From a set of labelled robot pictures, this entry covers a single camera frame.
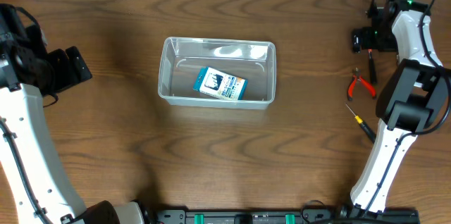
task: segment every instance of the wooden table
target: wooden table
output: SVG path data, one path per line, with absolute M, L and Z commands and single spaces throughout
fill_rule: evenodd
M 372 145 L 344 101 L 353 68 L 369 77 L 367 55 L 350 48 L 351 30 L 369 25 L 369 0 L 2 1 L 38 19 L 49 50 L 77 46 L 94 75 L 45 109 L 64 168 L 88 206 L 135 197 L 154 208 L 337 205 L 363 171 Z M 436 1 L 431 26 L 447 67 L 450 4 Z M 273 42 L 276 100 L 266 111 L 169 106 L 156 86 L 170 36 Z M 395 55 L 374 57 L 380 91 Z M 376 102 L 363 87 L 356 91 L 352 107 L 376 129 Z M 415 206 L 422 223 L 449 222 L 450 137 L 448 121 L 414 143 L 388 206 Z M 1 174 L 0 223 L 16 223 Z

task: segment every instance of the pliers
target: pliers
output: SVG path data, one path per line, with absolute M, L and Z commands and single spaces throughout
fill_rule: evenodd
M 369 84 L 364 78 L 360 76 L 360 70 L 358 68 L 355 68 L 355 70 L 352 71 L 352 81 L 350 86 L 347 88 L 347 99 L 349 101 L 352 101 L 352 91 L 354 90 L 355 85 L 357 84 L 357 81 L 360 81 L 364 87 L 369 91 L 373 99 L 375 99 L 376 96 L 376 90 L 374 87 Z

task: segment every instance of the yellow-handled screwdriver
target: yellow-handled screwdriver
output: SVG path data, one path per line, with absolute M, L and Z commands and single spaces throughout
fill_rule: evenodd
M 345 102 L 346 107 L 352 112 L 352 114 L 354 114 L 354 118 L 355 120 L 359 123 L 360 128 L 366 133 L 366 136 L 368 136 L 368 138 L 371 140 L 371 142 L 375 142 L 376 141 L 376 134 L 373 132 L 373 130 L 366 124 L 366 122 L 361 119 L 358 115 L 356 115 L 354 113 L 354 111 L 352 110 L 352 108 L 347 105 L 347 103 Z

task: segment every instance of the clear plastic container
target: clear plastic container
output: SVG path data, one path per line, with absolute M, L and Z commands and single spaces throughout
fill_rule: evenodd
M 249 80 L 242 100 L 193 90 L 206 66 Z M 169 37 L 161 55 L 158 93 L 171 105 L 265 109 L 276 95 L 276 48 L 271 42 Z

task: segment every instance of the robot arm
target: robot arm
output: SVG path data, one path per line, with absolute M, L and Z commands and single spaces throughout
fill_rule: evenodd
M 419 4 L 417 10 L 413 10 L 412 4 L 416 4 L 413 0 L 388 1 L 384 9 L 378 9 L 372 16 L 371 31 L 368 32 L 368 28 L 360 31 L 370 33 L 363 36 L 362 46 L 365 48 L 385 51 L 392 49 L 390 44 L 397 44 L 399 63 L 379 96 L 376 115 L 380 120 L 376 141 L 364 172 L 351 191 L 353 206 L 373 213 L 384 212 L 388 190 L 404 155 L 417 138 L 415 132 L 422 132 L 433 123 L 447 98 L 445 79 L 426 58 L 421 44 L 419 26 L 424 11 L 418 11 L 418 8 L 425 10 L 425 6 Z M 396 13 L 387 15 L 387 12 L 393 11 Z M 442 66 L 433 49 L 430 22 L 430 17 L 425 16 L 422 27 L 424 39 L 431 59 Z M 422 88 L 428 94 L 412 94 L 415 87 Z
M 43 95 L 55 95 L 90 79 L 75 47 L 47 53 L 36 20 L 24 28 L 17 11 L 0 5 L 0 161 L 13 192 L 19 223 L 144 224 L 140 206 L 90 208 L 71 185 L 50 138 Z

